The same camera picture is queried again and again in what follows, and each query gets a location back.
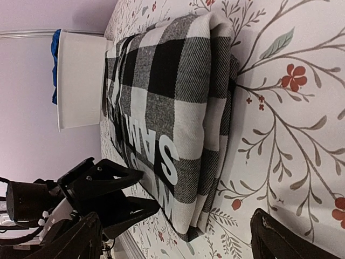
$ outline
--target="plaid cloth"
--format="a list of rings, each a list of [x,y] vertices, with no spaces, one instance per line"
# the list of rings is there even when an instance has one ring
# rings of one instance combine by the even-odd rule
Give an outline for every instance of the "plaid cloth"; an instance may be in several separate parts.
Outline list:
[[[113,145],[179,236],[206,230],[222,172],[238,62],[215,13],[158,23],[106,53]]]

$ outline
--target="blue object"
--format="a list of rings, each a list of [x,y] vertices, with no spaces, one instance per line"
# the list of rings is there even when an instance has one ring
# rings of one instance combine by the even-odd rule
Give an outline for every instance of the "blue object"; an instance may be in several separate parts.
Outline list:
[[[57,74],[58,74],[58,51],[59,51],[59,39],[61,30],[57,30],[53,35],[53,41],[51,45],[51,51],[54,58],[54,68],[53,68],[53,85],[55,86],[55,91],[53,94],[53,103],[58,104],[57,99]]]

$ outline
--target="white container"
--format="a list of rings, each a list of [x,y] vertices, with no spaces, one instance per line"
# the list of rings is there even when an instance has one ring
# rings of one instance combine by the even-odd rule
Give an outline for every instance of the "white container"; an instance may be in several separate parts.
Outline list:
[[[100,123],[105,52],[103,37],[61,31],[57,97],[59,130]]]

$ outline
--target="checkered fabric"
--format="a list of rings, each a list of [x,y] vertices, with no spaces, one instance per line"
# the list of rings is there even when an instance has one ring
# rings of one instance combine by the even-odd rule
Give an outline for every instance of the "checkered fabric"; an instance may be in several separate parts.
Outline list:
[[[112,142],[186,241],[205,232],[227,149],[238,71],[230,27],[215,13],[188,15],[106,53]]]

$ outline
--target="baseboard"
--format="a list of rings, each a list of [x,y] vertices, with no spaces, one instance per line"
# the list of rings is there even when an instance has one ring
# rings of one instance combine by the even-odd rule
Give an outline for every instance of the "baseboard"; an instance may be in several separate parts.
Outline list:
[[[130,232],[127,230],[124,233],[122,233],[118,239],[120,240],[123,249],[125,250],[128,258],[133,259],[146,259],[136,242],[134,241],[134,238],[130,234]]]

